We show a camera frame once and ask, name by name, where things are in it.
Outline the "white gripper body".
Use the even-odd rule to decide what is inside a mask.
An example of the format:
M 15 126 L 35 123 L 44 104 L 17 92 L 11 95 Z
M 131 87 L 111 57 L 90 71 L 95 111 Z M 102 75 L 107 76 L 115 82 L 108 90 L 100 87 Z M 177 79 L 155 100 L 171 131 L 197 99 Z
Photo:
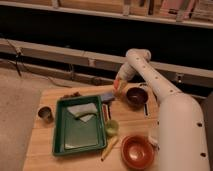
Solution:
M 134 68 L 132 68 L 128 63 L 124 63 L 118 74 L 117 74 L 117 77 L 119 79 L 122 79 L 122 80 L 126 80 L 126 81 L 130 81 L 136 74 L 136 71 Z

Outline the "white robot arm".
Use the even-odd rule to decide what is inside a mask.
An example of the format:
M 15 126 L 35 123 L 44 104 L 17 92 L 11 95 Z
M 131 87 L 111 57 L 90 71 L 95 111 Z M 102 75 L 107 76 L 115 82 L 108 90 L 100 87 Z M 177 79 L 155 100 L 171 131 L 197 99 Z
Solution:
M 203 111 L 199 103 L 156 71 L 147 49 L 129 49 L 114 81 L 116 91 L 138 73 L 160 102 L 158 171 L 210 171 Z

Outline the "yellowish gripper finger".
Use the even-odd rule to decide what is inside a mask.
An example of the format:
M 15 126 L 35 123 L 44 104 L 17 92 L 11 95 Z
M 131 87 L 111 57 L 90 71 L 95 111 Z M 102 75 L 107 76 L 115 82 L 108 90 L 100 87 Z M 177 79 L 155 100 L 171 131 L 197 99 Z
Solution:
M 117 96 L 119 96 L 121 93 L 122 93 L 122 91 L 124 90 L 124 88 L 126 87 L 126 85 L 127 85 L 127 81 L 126 80 L 119 80 L 120 82 L 119 82 L 119 90 L 117 91 L 117 90 L 115 90 L 115 94 L 117 95 Z

